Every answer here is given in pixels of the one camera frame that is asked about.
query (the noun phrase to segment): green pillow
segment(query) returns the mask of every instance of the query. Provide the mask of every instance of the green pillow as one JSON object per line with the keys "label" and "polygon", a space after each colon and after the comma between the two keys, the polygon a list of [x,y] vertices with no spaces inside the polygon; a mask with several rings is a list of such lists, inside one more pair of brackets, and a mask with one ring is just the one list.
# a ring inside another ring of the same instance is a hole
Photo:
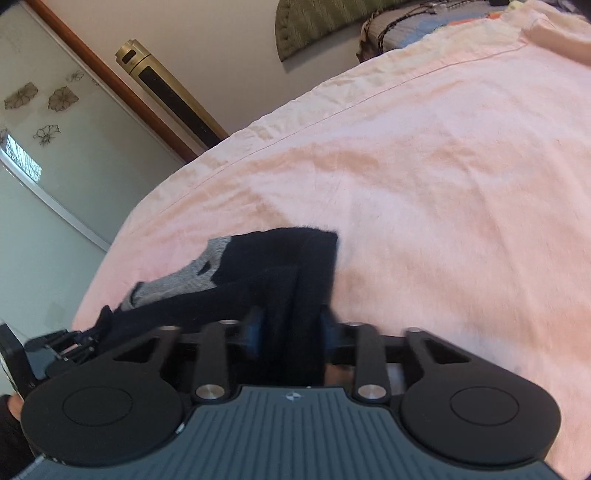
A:
{"label": "green pillow", "polygon": [[281,61],[372,12],[407,0],[279,0],[275,40]]}

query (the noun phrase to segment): bed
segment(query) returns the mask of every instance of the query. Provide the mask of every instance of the bed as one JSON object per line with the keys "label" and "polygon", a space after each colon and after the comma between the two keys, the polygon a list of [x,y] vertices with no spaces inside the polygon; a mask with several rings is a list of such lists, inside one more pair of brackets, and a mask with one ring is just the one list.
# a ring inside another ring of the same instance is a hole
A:
{"label": "bed", "polygon": [[209,238],[339,234],[332,306],[419,326],[551,392],[548,461],[591,472],[591,25],[530,0],[332,78],[173,174],[130,214],[74,320]]}

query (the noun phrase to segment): flower decal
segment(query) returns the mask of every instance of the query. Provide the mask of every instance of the flower decal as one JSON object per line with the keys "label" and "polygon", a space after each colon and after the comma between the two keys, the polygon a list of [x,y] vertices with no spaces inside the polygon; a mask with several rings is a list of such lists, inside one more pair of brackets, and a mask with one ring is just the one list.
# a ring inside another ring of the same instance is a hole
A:
{"label": "flower decal", "polygon": [[4,108],[6,110],[16,110],[17,108],[29,103],[33,98],[35,98],[35,95],[38,92],[39,90],[37,87],[29,82],[4,100]]}
{"label": "flower decal", "polygon": [[51,143],[57,134],[60,134],[60,127],[57,125],[46,125],[43,128],[37,130],[37,133],[33,135],[33,138],[39,140],[39,145],[45,147],[48,143]]}
{"label": "flower decal", "polygon": [[84,78],[84,72],[82,70],[76,70],[73,73],[70,73],[67,77],[66,77],[66,81],[68,83],[72,83],[72,82],[79,82],[80,80],[82,80]]}
{"label": "flower decal", "polygon": [[68,110],[72,104],[78,101],[78,97],[70,90],[69,87],[58,88],[53,95],[49,97],[49,110],[56,112],[64,112]]}

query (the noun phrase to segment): hand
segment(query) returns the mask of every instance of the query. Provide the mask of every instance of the hand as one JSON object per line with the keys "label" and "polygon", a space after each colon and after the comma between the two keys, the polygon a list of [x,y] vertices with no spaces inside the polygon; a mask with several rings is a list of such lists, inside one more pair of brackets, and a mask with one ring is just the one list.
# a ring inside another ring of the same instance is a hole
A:
{"label": "hand", "polygon": [[8,411],[18,421],[21,421],[21,410],[23,404],[24,401],[18,393],[13,394],[12,397],[8,399]]}

